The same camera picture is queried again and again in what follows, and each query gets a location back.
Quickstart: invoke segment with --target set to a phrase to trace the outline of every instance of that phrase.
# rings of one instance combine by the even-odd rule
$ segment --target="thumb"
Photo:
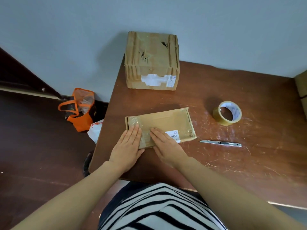
[[[156,152],[157,156],[161,159],[163,156],[162,156],[160,149],[157,146],[154,146],[153,149]]]
[[[142,153],[145,151],[145,149],[140,149],[137,153],[136,153],[136,158],[139,158]]]

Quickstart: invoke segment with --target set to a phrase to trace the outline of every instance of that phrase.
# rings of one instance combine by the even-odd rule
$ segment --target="table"
[[[225,100],[242,110],[242,119],[228,127],[212,117],[213,108]],[[128,89],[122,63],[90,172],[109,159],[125,130],[125,116],[183,107],[189,107],[199,138],[181,143],[189,156],[266,201],[307,207],[307,122],[294,80],[287,77],[181,61],[175,91]],[[237,142],[242,148],[199,143],[202,139]],[[194,190],[153,149],[146,149],[121,179]]]

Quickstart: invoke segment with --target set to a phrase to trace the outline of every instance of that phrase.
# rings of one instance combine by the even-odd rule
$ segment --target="person's right hand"
[[[162,162],[177,168],[180,162],[186,160],[188,155],[182,147],[164,131],[152,128],[149,133],[156,146],[153,148]]]

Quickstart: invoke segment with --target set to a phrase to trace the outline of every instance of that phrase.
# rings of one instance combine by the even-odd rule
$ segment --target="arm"
[[[19,224],[19,229],[79,229],[99,199],[143,153],[138,150],[142,131],[138,125],[124,131],[109,161],[77,184],[48,201]]]
[[[274,206],[248,193],[192,157],[159,129],[151,129],[161,161],[179,170],[229,229],[305,229]]]

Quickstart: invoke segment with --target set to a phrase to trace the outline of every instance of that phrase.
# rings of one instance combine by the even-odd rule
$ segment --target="orange bag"
[[[77,131],[88,131],[93,118],[96,115],[94,105],[94,92],[82,88],[75,88],[72,93],[74,100],[66,101],[58,106],[59,111],[72,112],[67,121],[73,123]],[[75,104],[71,110],[61,110],[61,107],[68,104]]]

